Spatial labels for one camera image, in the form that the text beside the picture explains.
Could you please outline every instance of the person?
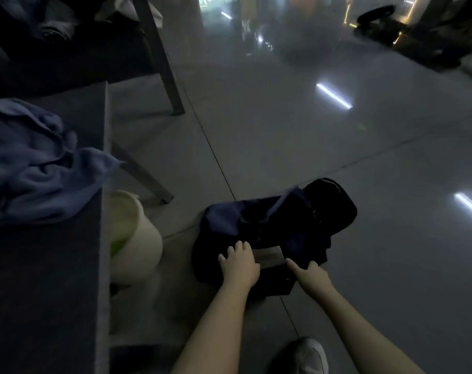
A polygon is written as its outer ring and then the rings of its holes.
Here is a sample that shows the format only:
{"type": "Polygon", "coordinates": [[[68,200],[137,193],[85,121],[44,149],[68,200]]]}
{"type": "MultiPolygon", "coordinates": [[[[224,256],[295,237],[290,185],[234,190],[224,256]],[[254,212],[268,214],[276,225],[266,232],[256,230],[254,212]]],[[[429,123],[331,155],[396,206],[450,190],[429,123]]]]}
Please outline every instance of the person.
{"type": "MultiPolygon", "coordinates": [[[[260,264],[255,263],[250,244],[239,241],[219,255],[223,283],[189,338],[171,374],[236,374],[248,293],[257,283],[260,264]]],[[[360,374],[424,374],[404,352],[369,324],[332,285],[327,272],[311,261],[301,269],[292,260],[286,264],[302,289],[326,312],[343,340],[360,374]]],[[[314,339],[301,339],[295,347],[290,374],[327,374],[322,346],[314,339]]]]}

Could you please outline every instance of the gray floor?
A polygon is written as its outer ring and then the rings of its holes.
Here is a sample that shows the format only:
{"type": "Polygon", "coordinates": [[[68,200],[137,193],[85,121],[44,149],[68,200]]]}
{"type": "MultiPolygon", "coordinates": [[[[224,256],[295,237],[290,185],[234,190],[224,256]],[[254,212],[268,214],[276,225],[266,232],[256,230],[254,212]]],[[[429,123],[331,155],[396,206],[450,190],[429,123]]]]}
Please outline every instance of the gray floor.
{"type": "MultiPolygon", "coordinates": [[[[165,114],[157,77],[112,86],[115,137],[176,196],[158,205],[116,178],[141,195],[165,247],[155,276],[113,300],[114,344],[188,338],[214,295],[189,261],[205,207],[328,176],[358,207],[332,238],[333,283],[427,373],[472,373],[472,212],[454,197],[472,199],[472,81],[352,35],[358,14],[388,1],[153,0],[186,114],[165,114]]],[[[321,341],[331,373],[356,372],[297,286],[248,307],[240,372],[264,373],[297,334],[321,341]]]]}

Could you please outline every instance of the shoe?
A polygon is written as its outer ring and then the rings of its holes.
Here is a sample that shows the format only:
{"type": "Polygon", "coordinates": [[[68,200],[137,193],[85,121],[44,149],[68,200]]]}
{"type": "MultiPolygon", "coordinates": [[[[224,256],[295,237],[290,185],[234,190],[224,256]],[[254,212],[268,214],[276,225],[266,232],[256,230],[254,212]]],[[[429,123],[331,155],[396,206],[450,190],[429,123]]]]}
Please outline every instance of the shoe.
{"type": "Polygon", "coordinates": [[[293,374],[328,374],[326,353],[315,339],[304,338],[297,342],[293,354],[293,374]]]}

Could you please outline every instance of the blue towel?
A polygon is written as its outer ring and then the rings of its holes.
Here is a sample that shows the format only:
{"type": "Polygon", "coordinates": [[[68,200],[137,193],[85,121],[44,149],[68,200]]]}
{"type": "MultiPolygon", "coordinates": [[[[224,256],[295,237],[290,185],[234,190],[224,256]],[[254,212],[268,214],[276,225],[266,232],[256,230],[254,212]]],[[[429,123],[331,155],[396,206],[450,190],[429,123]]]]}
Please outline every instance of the blue towel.
{"type": "Polygon", "coordinates": [[[74,216],[120,163],[78,148],[77,134],[52,112],[0,99],[0,226],[74,216]]]}

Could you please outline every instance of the black bag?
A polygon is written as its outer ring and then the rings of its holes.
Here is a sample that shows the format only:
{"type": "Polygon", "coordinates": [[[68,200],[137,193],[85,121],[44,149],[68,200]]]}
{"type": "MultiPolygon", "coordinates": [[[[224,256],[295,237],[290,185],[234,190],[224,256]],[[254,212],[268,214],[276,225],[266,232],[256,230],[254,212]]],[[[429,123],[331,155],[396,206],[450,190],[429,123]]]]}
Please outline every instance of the black bag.
{"type": "MultiPolygon", "coordinates": [[[[249,201],[217,203],[203,214],[195,241],[192,262],[199,281],[214,286],[222,283],[217,260],[227,256],[227,247],[248,241],[252,249],[279,246],[284,258],[301,268],[310,261],[327,261],[330,236],[349,226],[357,208],[333,180],[320,178],[304,189],[291,188],[281,196],[249,201]]],[[[287,295],[295,277],[286,265],[262,269],[250,294],[256,297],[287,295]]]]}

